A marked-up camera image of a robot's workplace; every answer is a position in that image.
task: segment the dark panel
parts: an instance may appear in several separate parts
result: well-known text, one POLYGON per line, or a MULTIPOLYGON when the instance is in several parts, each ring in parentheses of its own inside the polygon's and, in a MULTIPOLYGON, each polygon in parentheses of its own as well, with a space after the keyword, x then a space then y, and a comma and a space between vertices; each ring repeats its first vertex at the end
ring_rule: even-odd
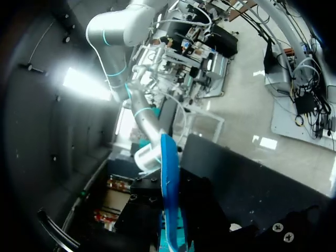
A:
POLYGON ((11 200, 11 213, 25 217, 20 221, 25 235, 41 236, 37 240, 47 241, 49 248, 54 242, 38 223, 37 211, 45 208, 62 226, 82 188, 111 151, 107 146, 120 107, 114 101, 81 96, 63 86, 70 67, 104 83, 100 62, 86 43, 85 29, 91 18, 107 11, 115 1, 56 2, 57 8, 43 3, 17 9, 0 44, 1 66, 5 66, 1 69, 3 186, 11 200), (76 24, 67 44, 62 42, 66 31, 55 13, 69 13, 76 24), (19 67, 30 58, 35 68, 47 70, 49 75, 19 67))
POLYGON ((262 230, 290 211, 314 204, 323 210, 330 202, 291 178, 193 134, 188 137, 181 167, 209 178, 231 223, 242 226, 255 223, 262 230))

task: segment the white floor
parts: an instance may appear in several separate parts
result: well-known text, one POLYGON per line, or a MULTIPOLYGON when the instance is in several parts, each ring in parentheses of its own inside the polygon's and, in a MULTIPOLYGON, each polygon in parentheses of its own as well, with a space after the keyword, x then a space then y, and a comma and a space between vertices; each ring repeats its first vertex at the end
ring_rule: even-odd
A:
MULTIPOLYGON (((267 17, 261 9, 259 12, 262 18, 267 17)), ((308 38, 308 29, 302 19, 296 20, 308 38)), ((286 41, 273 21, 268 25, 277 38, 286 41)), ((335 153, 271 132, 274 100, 264 87, 265 77, 258 74, 264 69, 262 50, 266 48, 266 42, 240 17, 231 23, 222 22, 221 26, 227 31, 239 32, 239 42, 238 54, 231 62, 226 78, 225 95, 202 101, 204 109, 225 118, 219 144, 332 196, 335 153)), ((211 136, 212 131, 213 127, 207 121, 197 123, 198 133, 211 136)))

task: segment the bolt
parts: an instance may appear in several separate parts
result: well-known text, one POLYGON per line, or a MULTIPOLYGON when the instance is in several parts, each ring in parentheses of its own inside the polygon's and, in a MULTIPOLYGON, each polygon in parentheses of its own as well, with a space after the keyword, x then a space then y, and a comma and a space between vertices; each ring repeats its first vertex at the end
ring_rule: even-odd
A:
POLYGON ((64 44, 69 43, 70 42, 70 37, 69 36, 65 37, 62 42, 64 44))
POLYGON ((283 224, 281 224, 281 223, 275 223, 273 225, 272 229, 273 229, 274 232, 279 233, 279 232, 283 231, 284 227, 283 227, 283 224))
POLYGON ((294 240, 294 234, 292 232, 288 232, 283 237, 285 243, 291 243, 294 240))
POLYGON ((70 32, 70 31, 72 31, 75 28, 76 28, 75 25, 70 25, 69 27, 67 27, 67 32, 70 32))
POLYGON ((136 198, 138 198, 138 196, 136 194, 132 194, 131 197, 130 197, 130 200, 135 201, 136 198))
POLYGON ((46 71, 43 71, 43 70, 34 68, 33 65, 32 65, 31 63, 28 63, 28 64, 26 64, 26 65, 20 65, 20 66, 26 68, 28 71, 37 72, 37 73, 39 73, 39 74, 43 74, 43 75, 45 75, 45 76, 48 76, 48 75, 49 75, 49 73, 46 72, 46 71))
POLYGON ((154 203, 155 201, 157 201, 158 199, 157 199, 157 197, 150 197, 149 198, 149 202, 150 203, 154 203))

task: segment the black cable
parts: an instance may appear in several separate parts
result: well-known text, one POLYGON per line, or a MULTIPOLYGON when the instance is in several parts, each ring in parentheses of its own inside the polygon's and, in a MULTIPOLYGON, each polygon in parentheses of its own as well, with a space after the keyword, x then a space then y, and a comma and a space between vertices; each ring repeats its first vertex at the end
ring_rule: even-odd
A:
POLYGON ((284 2, 279 2, 279 4, 285 9, 287 15, 292 16, 292 17, 301 17, 301 16, 295 16, 293 14, 290 14, 284 2))
POLYGON ((279 62, 279 57, 280 57, 282 54, 283 54, 283 53, 279 54, 279 55, 276 57, 276 59, 277 59, 277 63, 278 63, 278 65, 281 66, 283 69, 288 70, 287 67, 284 67, 284 66, 281 65, 280 62, 279 62))
POLYGON ((223 1, 223 3, 225 3, 226 5, 230 6, 231 8, 233 8, 234 10, 236 10, 238 13, 240 13, 240 16, 249 23, 250 26, 253 27, 253 29, 255 29, 258 32, 258 35, 260 37, 262 37, 266 42, 268 42, 268 39, 271 39, 271 37, 269 36, 269 34, 260 26, 260 24, 258 22, 256 22, 254 19, 252 19, 247 13, 242 13, 240 10, 236 9, 232 4, 230 4, 229 2, 223 1))
POLYGON ((295 124, 296 124, 297 126, 301 127, 301 126, 303 126, 304 123, 305 123, 305 122, 304 122, 303 117, 302 117, 301 115, 298 114, 298 115, 295 117, 295 124), (298 122, 297 122, 297 119, 298 119, 298 118, 301 119, 301 123, 298 123, 298 122))

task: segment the robotic arm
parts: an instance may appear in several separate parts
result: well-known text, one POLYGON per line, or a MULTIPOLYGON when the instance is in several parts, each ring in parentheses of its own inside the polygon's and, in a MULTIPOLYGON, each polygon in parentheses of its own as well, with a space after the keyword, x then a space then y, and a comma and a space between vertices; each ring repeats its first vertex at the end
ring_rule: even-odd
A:
MULTIPOLYGON (((134 66, 136 78, 126 83, 125 48, 147 39, 155 14, 167 3, 168 0, 132 0, 122 11, 97 15, 86 29, 86 39, 98 55, 114 98, 119 102, 131 99, 135 121, 151 142, 135 155, 135 162, 144 171, 157 167, 161 158, 161 134, 165 132, 141 90, 140 80, 147 68, 134 66)), ((157 49, 155 58, 158 60, 164 53, 163 46, 157 49)))

